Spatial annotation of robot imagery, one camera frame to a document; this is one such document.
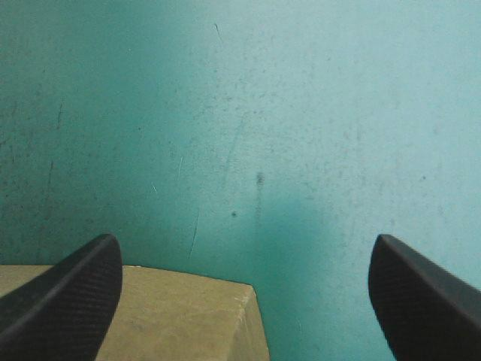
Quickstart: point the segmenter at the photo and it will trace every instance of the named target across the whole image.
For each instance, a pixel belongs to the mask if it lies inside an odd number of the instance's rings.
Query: painted wall
[[[254,284],[273,361],[392,359],[376,235],[481,287],[481,3],[0,2],[0,262],[101,232]]]

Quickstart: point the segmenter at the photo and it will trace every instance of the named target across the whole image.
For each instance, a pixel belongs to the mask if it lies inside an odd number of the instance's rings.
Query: tan cardboard surface
[[[49,266],[0,265],[0,296]],[[267,361],[251,286],[124,266],[123,292],[98,361]]]

